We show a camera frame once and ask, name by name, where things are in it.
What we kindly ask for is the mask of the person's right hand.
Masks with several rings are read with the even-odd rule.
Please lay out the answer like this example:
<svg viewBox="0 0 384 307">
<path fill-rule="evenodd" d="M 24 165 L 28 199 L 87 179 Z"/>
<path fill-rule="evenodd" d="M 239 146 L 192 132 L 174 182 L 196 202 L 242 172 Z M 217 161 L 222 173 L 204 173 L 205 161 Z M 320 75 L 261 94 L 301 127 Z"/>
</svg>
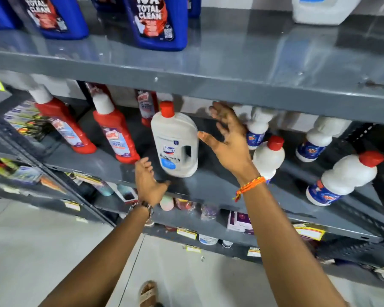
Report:
<svg viewBox="0 0 384 307">
<path fill-rule="evenodd" d="M 211 116 L 216 119 L 216 127 L 223 136 L 224 152 L 214 152 L 221 165 L 229 170 L 240 186 L 258 178 L 260 173 L 252 163 L 246 141 L 246 128 L 236 113 L 228 105 L 214 101 L 210 106 Z"/>
</svg>

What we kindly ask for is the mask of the person's left hand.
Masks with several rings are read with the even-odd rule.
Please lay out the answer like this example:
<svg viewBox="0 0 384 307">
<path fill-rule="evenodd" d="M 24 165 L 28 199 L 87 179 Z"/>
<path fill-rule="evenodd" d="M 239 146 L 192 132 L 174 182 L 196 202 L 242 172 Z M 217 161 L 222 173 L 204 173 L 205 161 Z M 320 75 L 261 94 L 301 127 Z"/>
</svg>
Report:
<svg viewBox="0 0 384 307">
<path fill-rule="evenodd" d="M 146 201 L 153 207 L 159 204 L 166 192 L 159 192 L 158 182 L 148 157 L 141 158 L 135 163 L 135 184 L 139 200 Z"/>
</svg>

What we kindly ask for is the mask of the person's right forearm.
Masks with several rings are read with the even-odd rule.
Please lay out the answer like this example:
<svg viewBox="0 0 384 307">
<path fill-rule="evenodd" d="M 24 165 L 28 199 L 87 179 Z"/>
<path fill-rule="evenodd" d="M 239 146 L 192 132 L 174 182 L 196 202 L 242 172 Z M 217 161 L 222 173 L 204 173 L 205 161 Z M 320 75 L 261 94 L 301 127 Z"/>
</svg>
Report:
<svg viewBox="0 0 384 307">
<path fill-rule="evenodd" d="M 271 195 L 263 178 L 241 186 L 278 307 L 349 307 Z"/>
</svg>

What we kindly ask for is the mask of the person's left forearm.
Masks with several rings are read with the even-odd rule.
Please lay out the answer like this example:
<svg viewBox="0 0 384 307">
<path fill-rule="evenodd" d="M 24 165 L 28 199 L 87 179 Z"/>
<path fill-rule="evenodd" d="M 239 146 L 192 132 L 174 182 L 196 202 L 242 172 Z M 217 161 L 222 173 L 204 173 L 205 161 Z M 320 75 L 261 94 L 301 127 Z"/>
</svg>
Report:
<svg viewBox="0 0 384 307">
<path fill-rule="evenodd" d="M 149 216 L 133 208 L 38 307 L 106 307 Z"/>
</svg>

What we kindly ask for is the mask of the pink round container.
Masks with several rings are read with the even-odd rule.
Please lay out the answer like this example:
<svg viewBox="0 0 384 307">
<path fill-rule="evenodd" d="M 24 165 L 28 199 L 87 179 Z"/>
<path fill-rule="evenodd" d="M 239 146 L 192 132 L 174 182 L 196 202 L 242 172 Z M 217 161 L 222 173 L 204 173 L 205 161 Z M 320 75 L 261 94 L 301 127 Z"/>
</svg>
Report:
<svg viewBox="0 0 384 307">
<path fill-rule="evenodd" d="M 175 206 L 174 198 L 168 195 L 164 195 L 159 205 L 163 211 L 170 211 Z"/>
</svg>

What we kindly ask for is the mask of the silver wristwatch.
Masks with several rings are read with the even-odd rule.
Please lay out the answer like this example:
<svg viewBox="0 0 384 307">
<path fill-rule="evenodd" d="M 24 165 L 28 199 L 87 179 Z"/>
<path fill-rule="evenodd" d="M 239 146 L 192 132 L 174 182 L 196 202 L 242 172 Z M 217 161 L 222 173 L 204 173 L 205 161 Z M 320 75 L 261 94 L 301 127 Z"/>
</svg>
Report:
<svg viewBox="0 0 384 307">
<path fill-rule="evenodd" d="M 128 211 L 128 214 L 130 214 L 133 210 L 135 210 L 136 208 L 138 207 L 144 207 L 145 209 L 148 210 L 148 218 L 147 218 L 147 221 L 149 221 L 151 219 L 151 217 L 154 215 L 154 207 L 151 206 L 148 202 L 146 201 L 137 201 L 135 203 L 133 203 L 130 208 L 129 208 L 129 211 Z"/>
</svg>

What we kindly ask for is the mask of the white jug with red cap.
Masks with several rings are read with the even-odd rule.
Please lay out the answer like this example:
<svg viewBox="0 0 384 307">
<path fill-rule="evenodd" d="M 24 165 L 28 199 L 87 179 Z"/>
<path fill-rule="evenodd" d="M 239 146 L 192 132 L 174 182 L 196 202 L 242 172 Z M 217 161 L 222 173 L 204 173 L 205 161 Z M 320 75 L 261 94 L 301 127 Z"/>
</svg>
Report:
<svg viewBox="0 0 384 307">
<path fill-rule="evenodd" d="M 175 112 L 172 101 L 162 101 L 151 120 L 151 130 L 163 170 L 174 177 L 191 177 L 198 168 L 199 139 L 194 121 Z"/>
</svg>

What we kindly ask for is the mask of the small white bottle red cap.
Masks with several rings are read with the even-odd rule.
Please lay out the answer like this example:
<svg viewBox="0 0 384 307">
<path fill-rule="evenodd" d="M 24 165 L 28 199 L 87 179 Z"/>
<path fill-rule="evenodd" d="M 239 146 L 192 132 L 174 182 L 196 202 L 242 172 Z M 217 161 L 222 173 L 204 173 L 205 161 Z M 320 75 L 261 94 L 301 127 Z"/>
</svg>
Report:
<svg viewBox="0 0 384 307">
<path fill-rule="evenodd" d="M 285 159 L 283 149 L 284 139 L 277 135 L 272 135 L 267 141 L 262 142 L 256 148 L 253 155 L 253 164 L 262 177 L 269 184 Z"/>
</svg>

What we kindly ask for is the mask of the red bottle with white cap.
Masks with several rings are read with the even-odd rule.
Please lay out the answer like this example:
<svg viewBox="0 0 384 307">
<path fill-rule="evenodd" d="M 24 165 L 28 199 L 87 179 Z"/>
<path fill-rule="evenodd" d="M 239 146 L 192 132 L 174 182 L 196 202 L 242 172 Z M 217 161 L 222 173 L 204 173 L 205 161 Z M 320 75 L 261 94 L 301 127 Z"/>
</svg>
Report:
<svg viewBox="0 0 384 307">
<path fill-rule="evenodd" d="M 157 94 L 155 91 L 135 89 L 135 97 L 142 116 L 142 124 L 150 128 L 153 116 L 159 111 Z"/>
<path fill-rule="evenodd" d="M 92 100 L 95 106 L 93 117 L 101 127 L 116 159 L 123 164 L 135 164 L 140 160 L 140 156 L 135 148 L 123 113 L 103 92 L 94 94 Z"/>
<path fill-rule="evenodd" d="M 78 154 L 87 155 L 96 152 L 97 147 L 88 139 L 68 106 L 54 97 L 44 85 L 39 85 L 28 92 L 35 101 L 39 112 L 48 118 L 53 127 L 61 134 L 71 148 Z"/>
</svg>

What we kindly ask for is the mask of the grey metal shelf rack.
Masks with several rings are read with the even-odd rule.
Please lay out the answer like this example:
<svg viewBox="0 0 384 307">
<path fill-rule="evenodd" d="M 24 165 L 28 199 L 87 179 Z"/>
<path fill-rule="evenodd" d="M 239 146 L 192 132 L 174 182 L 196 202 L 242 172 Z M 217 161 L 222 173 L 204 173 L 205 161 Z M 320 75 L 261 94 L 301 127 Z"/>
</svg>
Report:
<svg viewBox="0 0 384 307">
<path fill-rule="evenodd" d="M 135 46 L 123 20 L 84 4 L 90 36 L 47 40 L 32 29 L 0 30 L 0 70 L 384 125 L 384 16 L 352 15 L 337 27 L 295 24 L 287 12 L 205 8 L 189 21 L 188 45 Z M 373 186 L 329 207 L 311 204 L 306 182 L 323 165 L 283 164 L 270 191 L 292 220 L 327 221 L 336 234 L 321 256 L 384 267 L 384 169 Z"/>
</svg>

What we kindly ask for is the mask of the purple and white box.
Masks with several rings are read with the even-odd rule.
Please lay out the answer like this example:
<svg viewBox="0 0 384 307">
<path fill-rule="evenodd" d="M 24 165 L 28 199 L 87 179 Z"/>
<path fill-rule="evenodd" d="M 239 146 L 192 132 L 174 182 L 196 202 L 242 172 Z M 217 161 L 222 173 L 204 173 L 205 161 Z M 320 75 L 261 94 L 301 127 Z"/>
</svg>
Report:
<svg viewBox="0 0 384 307">
<path fill-rule="evenodd" d="M 250 218 L 245 213 L 230 211 L 226 227 L 228 230 L 254 235 Z"/>
</svg>

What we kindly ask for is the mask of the brown sandal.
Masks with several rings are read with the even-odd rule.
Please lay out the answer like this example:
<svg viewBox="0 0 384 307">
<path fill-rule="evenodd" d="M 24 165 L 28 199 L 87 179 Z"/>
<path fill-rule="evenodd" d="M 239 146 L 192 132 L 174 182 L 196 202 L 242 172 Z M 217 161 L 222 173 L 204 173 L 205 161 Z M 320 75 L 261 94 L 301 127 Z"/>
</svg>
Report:
<svg viewBox="0 0 384 307">
<path fill-rule="evenodd" d="M 158 286 L 153 280 L 144 282 L 139 291 L 139 307 L 159 307 Z"/>
</svg>

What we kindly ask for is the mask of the blue detergent bottle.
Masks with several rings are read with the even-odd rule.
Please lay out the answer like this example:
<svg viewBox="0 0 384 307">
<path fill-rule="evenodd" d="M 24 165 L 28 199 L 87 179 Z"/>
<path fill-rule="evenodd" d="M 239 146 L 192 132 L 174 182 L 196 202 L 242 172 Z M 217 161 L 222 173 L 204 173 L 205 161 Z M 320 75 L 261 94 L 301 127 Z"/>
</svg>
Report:
<svg viewBox="0 0 384 307">
<path fill-rule="evenodd" d="M 199 18 L 202 0 L 188 0 L 188 17 Z"/>
<path fill-rule="evenodd" d="M 125 13 L 123 0 L 91 0 L 95 9 L 103 13 Z"/>
<path fill-rule="evenodd" d="M 188 43 L 188 0 L 123 0 L 138 47 L 182 51 Z"/>
<path fill-rule="evenodd" d="M 8 0 L 0 0 L 0 30 L 19 29 L 23 26 L 21 19 L 13 10 Z"/>
<path fill-rule="evenodd" d="M 47 39 L 81 40 L 89 28 L 77 0 L 19 0 L 33 25 Z"/>
</svg>

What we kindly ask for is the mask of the stack of colourful flat boxes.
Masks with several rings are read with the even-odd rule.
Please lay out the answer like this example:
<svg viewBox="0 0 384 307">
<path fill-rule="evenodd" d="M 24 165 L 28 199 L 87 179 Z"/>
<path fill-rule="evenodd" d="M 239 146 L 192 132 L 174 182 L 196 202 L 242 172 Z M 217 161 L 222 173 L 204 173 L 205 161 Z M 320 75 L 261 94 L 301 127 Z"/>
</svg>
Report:
<svg viewBox="0 0 384 307">
<path fill-rule="evenodd" d="M 36 108 L 35 102 L 28 99 L 7 111 L 3 118 L 21 135 L 31 140 L 42 141 L 53 131 L 47 117 Z"/>
</svg>

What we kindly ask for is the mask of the white jug with blue label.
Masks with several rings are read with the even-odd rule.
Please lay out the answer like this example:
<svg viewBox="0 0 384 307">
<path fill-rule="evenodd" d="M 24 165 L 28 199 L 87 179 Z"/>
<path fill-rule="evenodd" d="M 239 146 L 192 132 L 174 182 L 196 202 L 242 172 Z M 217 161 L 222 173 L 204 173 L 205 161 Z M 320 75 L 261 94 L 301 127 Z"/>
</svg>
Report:
<svg viewBox="0 0 384 307">
<path fill-rule="evenodd" d="M 292 0 L 292 18 L 297 24 L 337 26 L 361 0 Z"/>
</svg>

